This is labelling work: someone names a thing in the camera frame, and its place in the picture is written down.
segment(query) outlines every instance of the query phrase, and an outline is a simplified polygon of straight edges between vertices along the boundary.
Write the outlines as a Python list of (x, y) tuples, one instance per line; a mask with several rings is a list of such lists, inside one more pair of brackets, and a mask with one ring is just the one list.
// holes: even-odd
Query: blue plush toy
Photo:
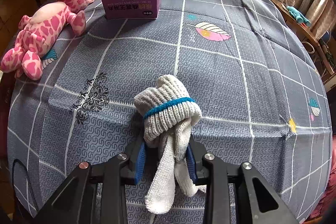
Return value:
[(310, 21), (308, 19), (306, 19), (298, 10), (296, 10), (292, 6), (287, 6), (286, 8), (287, 8), (289, 14), (296, 20), (297, 23), (299, 23), (299, 24), (304, 23), (308, 27), (310, 26)]

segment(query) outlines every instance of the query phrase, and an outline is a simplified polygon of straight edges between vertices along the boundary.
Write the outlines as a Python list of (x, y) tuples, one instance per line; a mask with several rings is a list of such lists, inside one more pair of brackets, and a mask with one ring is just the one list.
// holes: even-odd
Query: stuffed animal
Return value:
[(308, 19), (306, 19), (301, 13), (300, 11), (296, 10), (294, 7), (292, 6), (287, 6), (286, 7), (289, 14), (296, 20), (297, 23), (301, 24), (304, 23), (306, 24), (308, 27), (310, 26), (310, 21)]
[(2, 58), (0, 70), (16, 70), (17, 78), (25, 73), (32, 80), (40, 79), (41, 57), (51, 49), (67, 23), (76, 35), (83, 33), (86, 25), (83, 9), (93, 1), (57, 1), (42, 6), (32, 17), (24, 15), (18, 25), (21, 31), (16, 37), (14, 48)]

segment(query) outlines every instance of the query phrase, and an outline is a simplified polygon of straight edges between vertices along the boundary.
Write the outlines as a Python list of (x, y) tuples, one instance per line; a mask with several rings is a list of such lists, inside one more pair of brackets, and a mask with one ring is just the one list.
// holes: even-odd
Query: white knitted glove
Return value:
[(172, 75), (160, 76), (155, 88), (147, 88), (134, 97), (134, 104), (144, 117), (147, 145), (157, 147), (158, 139), (160, 141), (160, 163), (145, 204), (151, 213), (164, 214), (174, 201), (174, 176), (184, 194), (193, 196), (197, 192), (189, 177), (185, 152), (191, 127), (202, 113), (184, 85)]

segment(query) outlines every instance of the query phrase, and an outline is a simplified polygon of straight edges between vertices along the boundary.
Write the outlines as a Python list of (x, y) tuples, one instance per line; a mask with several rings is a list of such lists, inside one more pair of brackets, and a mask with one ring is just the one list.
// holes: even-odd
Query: brown floor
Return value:
[(0, 206), (6, 214), (12, 214), (14, 213), (14, 196), (9, 182), (9, 171), (6, 162), (7, 159), (0, 160)]

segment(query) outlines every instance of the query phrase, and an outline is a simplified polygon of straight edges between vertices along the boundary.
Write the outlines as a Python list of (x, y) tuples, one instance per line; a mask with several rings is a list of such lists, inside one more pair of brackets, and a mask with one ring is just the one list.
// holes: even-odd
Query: gray tablecloth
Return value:
[[(134, 96), (172, 74), (203, 112), (196, 141), (224, 161), (250, 161), (298, 220), (309, 215), (329, 175), (328, 102), (312, 60), (269, 0), (162, 0), (157, 20), (110, 21), (95, 0), (85, 15), (86, 33), (65, 27), (41, 80), (23, 76), (12, 96), (9, 165), (26, 163), (40, 208), (79, 162), (124, 150), (142, 130)], [(155, 168), (148, 164), (141, 183), (126, 188), (129, 223), (149, 222), (143, 198)], [(14, 181), (35, 215), (19, 167)], [(155, 223), (201, 223), (204, 198), (177, 188), (173, 208)]]

